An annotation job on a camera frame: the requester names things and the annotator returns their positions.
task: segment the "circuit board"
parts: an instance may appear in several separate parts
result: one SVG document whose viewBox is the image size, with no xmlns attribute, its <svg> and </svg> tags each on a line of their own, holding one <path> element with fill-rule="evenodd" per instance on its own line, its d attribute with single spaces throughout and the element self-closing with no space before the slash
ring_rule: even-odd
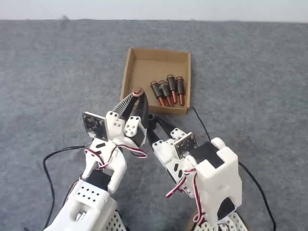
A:
<svg viewBox="0 0 308 231">
<path fill-rule="evenodd" d="M 192 132 L 188 133 L 186 136 L 182 137 L 174 143 L 174 147 L 177 150 L 178 157 L 181 160 L 184 154 L 190 152 L 195 147 L 197 147 L 197 142 Z"/>
<path fill-rule="evenodd" d="M 82 113 L 82 118 L 86 132 L 90 137 L 108 141 L 104 117 L 84 112 Z"/>
</svg>

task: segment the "gray carpet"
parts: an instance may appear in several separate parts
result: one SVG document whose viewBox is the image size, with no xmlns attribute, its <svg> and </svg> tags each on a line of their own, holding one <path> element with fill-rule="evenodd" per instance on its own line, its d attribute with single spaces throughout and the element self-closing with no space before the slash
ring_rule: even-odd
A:
<svg viewBox="0 0 308 231">
<path fill-rule="evenodd" d="M 192 104 L 255 174 L 280 231 L 308 229 L 308 24 L 172 21 L 0 21 L 0 230 L 39 231 L 51 205 L 42 168 L 48 153 L 89 142 L 81 112 L 100 115 L 119 100 L 129 47 L 190 51 Z M 193 111 L 170 117 L 197 141 Z M 151 153 L 125 153 L 115 199 L 132 231 L 185 230 L 195 202 L 166 192 L 172 180 Z M 84 154 L 55 156 L 48 168 L 55 215 L 85 166 Z M 239 212 L 272 230 L 245 172 Z"/>
</svg>

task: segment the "robotic arm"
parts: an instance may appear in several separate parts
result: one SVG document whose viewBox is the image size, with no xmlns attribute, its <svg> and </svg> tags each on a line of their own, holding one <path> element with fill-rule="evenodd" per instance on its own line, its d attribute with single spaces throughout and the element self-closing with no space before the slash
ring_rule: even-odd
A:
<svg viewBox="0 0 308 231">
<path fill-rule="evenodd" d="M 127 168 L 122 149 L 146 157 L 138 148 L 146 140 L 148 115 L 147 97 L 141 88 L 134 89 L 106 117 L 82 114 L 86 132 L 93 138 L 85 149 L 86 167 L 45 231 L 126 231 L 110 194 L 116 192 Z"/>
<path fill-rule="evenodd" d="M 156 124 L 166 132 L 168 140 L 155 134 Z M 242 203 L 238 157 L 220 138 L 197 146 L 193 133 L 185 133 L 153 115 L 149 117 L 147 137 L 156 157 L 176 183 L 166 197 L 179 190 L 196 200 L 194 230 L 228 230 L 237 226 L 236 230 L 247 230 L 235 213 Z"/>
</svg>

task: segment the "open cardboard tray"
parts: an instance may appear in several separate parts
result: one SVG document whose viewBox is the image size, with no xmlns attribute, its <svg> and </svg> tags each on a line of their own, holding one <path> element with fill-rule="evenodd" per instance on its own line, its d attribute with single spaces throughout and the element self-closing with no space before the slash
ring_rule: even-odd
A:
<svg viewBox="0 0 308 231">
<path fill-rule="evenodd" d="M 166 79 L 168 74 L 182 76 L 185 86 L 185 104 L 162 107 L 155 98 L 150 83 Z M 130 48 L 126 59 L 122 83 L 121 100 L 134 87 L 142 87 L 148 98 L 151 112 L 185 114 L 190 108 L 191 98 L 191 54 L 188 52 Z"/>
</svg>

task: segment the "white wall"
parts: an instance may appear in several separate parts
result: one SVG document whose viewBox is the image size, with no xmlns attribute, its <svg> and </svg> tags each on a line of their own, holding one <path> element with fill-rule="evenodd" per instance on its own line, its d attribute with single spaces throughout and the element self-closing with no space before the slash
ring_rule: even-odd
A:
<svg viewBox="0 0 308 231">
<path fill-rule="evenodd" d="M 308 22 L 308 0 L 0 0 L 0 19 Z"/>
</svg>

